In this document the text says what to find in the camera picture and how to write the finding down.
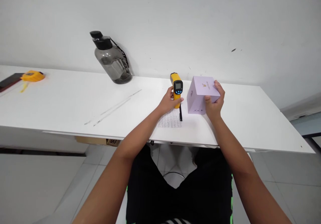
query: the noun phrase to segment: hand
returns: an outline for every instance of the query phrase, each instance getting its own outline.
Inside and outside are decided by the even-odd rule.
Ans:
[[[172,90],[173,90],[173,86],[168,88],[166,94],[164,95],[163,99],[161,100],[161,102],[156,108],[161,115],[166,114],[167,112],[172,110],[175,107],[175,105],[177,105],[178,103],[184,100],[184,98],[172,100],[172,98],[174,97]]]
[[[225,91],[217,80],[214,81],[214,86],[217,88],[218,92],[220,93],[221,95],[220,98],[215,103],[212,103],[211,97],[209,95],[206,95],[204,97],[205,104],[206,104],[205,105],[206,114],[211,122],[221,118],[221,109],[224,103],[224,96],[225,96]]]

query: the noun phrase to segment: person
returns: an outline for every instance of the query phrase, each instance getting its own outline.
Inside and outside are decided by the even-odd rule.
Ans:
[[[127,186],[127,224],[232,223],[232,178],[251,224],[290,224],[224,123],[225,91],[219,82],[214,85],[221,96],[215,103],[205,96],[206,114],[220,148],[199,148],[197,168],[177,189],[166,183],[145,143],[158,120],[183,101],[172,100],[173,87],[168,88],[155,110],[117,147],[73,224],[115,223]]]

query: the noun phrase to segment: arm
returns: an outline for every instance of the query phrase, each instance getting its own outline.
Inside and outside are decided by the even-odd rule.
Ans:
[[[168,88],[157,108],[136,126],[116,149],[73,224],[116,222],[133,160],[148,141],[158,120],[184,100],[172,100],[172,90],[173,87]]]
[[[215,87],[221,97],[215,103],[211,103],[210,97],[205,96],[206,114],[214,127],[217,143],[231,168],[250,222],[252,224],[291,224],[260,179],[250,157],[221,118],[225,91],[216,80]]]

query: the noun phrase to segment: smartphone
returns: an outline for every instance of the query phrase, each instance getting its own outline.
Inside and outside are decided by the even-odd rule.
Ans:
[[[24,73],[15,73],[11,76],[9,76],[8,78],[6,78],[5,80],[2,80],[0,82],[0,92],[8,89],[10,86],[14,85],[15,83],[19,82],[21,80],[21,76]]]

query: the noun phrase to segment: thermometer display screen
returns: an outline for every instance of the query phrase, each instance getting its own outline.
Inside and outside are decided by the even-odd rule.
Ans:
[[[176,83],[175,84],[175,89],[181,89],[182,88],[182,84],[181,83]]]

